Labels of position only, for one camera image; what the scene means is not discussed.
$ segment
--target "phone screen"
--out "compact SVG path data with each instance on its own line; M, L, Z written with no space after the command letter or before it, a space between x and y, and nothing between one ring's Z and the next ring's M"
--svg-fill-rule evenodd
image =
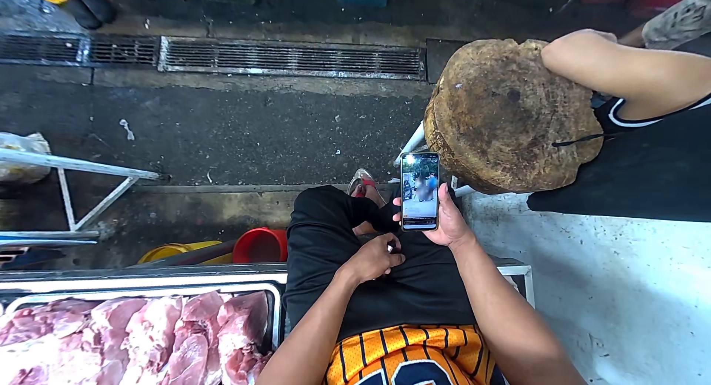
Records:
M403 230L437 228L437 188L440 186L438 153L406 153L400 164L403 195Z

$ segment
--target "white metal stand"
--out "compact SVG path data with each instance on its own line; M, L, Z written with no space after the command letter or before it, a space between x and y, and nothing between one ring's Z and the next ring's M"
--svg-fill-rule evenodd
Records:
M59 175L59 185L62 190L62 198L64 200L64 210L67 214L67 223L69 231L0 231L0 236L17 237L17 238L42 238L42 239L77 239L77 238L97 238L98 231L85 231L85 228L93 222L96 217L104 212L112 203L128 190L131 185L138 180L164 180L168 176L153 171L144 171L129 169L126 167L111 166L109 164L101 164L88 162L86 160L72 159L69 157L53 156L51 154L40 154L30 152L20 152L18 150L10 150L0 148L0 161L17 163L17 164L33 164L36 166L55 167ZM84 218L78 222L74 217L74 209L69 195L69 187L67 185L67 177L65 170L78 170L95 172L98 174L118 175L126 177L126 180L121 182L115 190L111 191L104 200L99 202Z
M410 137L410 140L408 140L407 143L404 144L403 150L401 150L400 153L395 158L395 162L393 162L393 166L399 167L400 163L401 163L402 155L405 153L412 152L417 146L419 146L423 142L424 142L424 123L420 122L420 125L414 131L414 134ZM457 195L457 197L463 197L464 195L473 194L474 192L476 192L468 185L464 185L463 187L457 187L457 178L454 175L451 176L451 188L454 190L454 194Z

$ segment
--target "red bucket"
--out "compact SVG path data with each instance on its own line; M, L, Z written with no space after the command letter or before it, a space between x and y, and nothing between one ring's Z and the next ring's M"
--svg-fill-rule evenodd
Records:
M250 229L232 249L232 262L276 261L287 261L287 231L283 229Z

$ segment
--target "meat slice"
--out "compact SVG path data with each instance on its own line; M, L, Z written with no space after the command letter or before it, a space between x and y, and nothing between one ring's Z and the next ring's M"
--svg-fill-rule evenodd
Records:
M183 310L182 297L149 300L131 316L121 345L129 354L129 364L121 385L156 385L163 381L164 370L175 342L176 322Z
M253 384L269 356L257 351L267 329L265 292L229 299L220 308L218 333L223 385Z
M88 325L89 312L98 304L77 299L56 300L3 316L0 318L0 347L48 334L61 338L79 332Z
M121 349L128 336L126 326L146 303L143 298L118 298L92 309L89 327L63 339L52 382L118 385L129 363L128 351Z
M208 340L204 334L185 338L168 361L168 373L163 385L200 385L206 376Z
M98 302L65 299L4 316L0 322L0 384L50 383L66 338L81 337L96 305Z
M168 361L168 381L172 383L175 377L173 373L181 372L179 368L185 359L183 353L191 353L193 359L204 359L202 364L205 372L200 378L191 376L191 380L198 380L193 385L217 385L220 382L220 355L218 354L218 312L223 304L223 298L219 293L213 291L203 293L188 300L183 306L183 314L178 320L175 328L176 341L173 346L173 354ZM187 339L195 335L202 336L208 345L206 353L198 354L198 348L192 346L183 348L182 345Z

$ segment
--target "jersey number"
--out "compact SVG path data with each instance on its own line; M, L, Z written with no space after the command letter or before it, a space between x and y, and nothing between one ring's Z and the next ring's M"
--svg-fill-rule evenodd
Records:
M449 374L438 363L431 360L413 360L400 363L390 383L392 385L451 385L451 380ZM387 385L385 373L379 369L355 385Z

